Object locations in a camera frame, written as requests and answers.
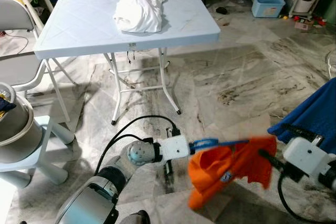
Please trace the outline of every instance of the black cable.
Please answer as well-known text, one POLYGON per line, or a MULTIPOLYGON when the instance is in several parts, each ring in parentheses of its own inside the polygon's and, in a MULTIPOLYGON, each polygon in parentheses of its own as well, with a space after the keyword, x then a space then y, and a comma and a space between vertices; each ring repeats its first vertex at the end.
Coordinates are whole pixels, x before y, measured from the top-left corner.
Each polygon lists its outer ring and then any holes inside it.
POLYGON ((8 36, 10 36, 10 37, 14 37, 14 38, 22 38, 22 39, 26 39, 26 45, 17 53, 17 55, 19 54, 19 53, 21 53, 26 47, 27 47, 27 45, 28 45, 28 43, 29 43, 29 40, 26 38, 26 37, 23 37, 23 36, 17 36, 17 35, 9 35, 8 33, 6 33, 6 35, 8 35, 8 36))
POLYGON ((286 178, 286 174, 285 173, 280 173, 280 177, 279 177, 279 180, 278 180, 278 193, 279 193, 279 197, 280 197, 280 200, 283 204, 283 206, 285 207, 285 209, 294 217, 296 218, 297 220, 301 220, 301 221, 305 221, 305 222, 309 222, 309 223, 320 223, 320 224, 329 224, 329 223, 333 223, 335 224, 336 221, 316 221, 316 220, 312 220, 312 219, 307 219, 305 217, 302 217, 302 216, 299 216, 298 214, 296 214, 287 204, 286 200, 285 200, 285 197, 284 197, 284 194, 282 192, 282 182, 283 182, 283 179, 286 178))
POLYGON ((126 124, 120 131, 117 132, 117 134, 110 140, 110 142, 107 144, 107 146, 105 147, 103 153, 101 154, 100 156, 100 159, 98 161, 98 165, 97 165, 97 168, 96 168, 96 171, 95 171, 95 175, 98 174, 99 172, 99 169, 100 169, 100 165, 105 157, 105 154, 106 152, 109 150, 109 148, 111 148, 111 146, 113 144, 115 144, 118 140, 120 140, 121 138, 124 138, 125 136, 131 136, 131 137, 135 137, 136 139, 138 140, 142 140, 141 138, 135 136, 135 135, 132 135, 132 134, 128 134, 128 135, 122 135, 121 137, 117 138, 121 132, 123 132, 124 130, 126 130, 132 123, 134 123, 135 121, 137 120, 140 120, 140 119, 143 119, 143 118, 162 118, 162 119, 165 119, 167 120, 168 122, 170 122, 172 124, 172 128, 173 128, 173 131, 178 131, 178 128, 176 127, 175 123, 170 120, 169 118, 165 117, 165 116, 162 116, 162 115, 144 115, 144 116, 140 116, 134 120, 132 120, 131 122, 129 122, 128 124, 126 124))

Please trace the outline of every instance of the blue basket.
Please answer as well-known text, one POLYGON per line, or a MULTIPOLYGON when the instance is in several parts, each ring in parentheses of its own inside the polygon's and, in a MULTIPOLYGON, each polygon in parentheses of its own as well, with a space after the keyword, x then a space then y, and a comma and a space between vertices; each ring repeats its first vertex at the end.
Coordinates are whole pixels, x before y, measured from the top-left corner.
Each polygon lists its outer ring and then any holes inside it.
POLYGON ((254 0, 252 14, 260 18, 277 18, 284 5, 284 0, 254 0))

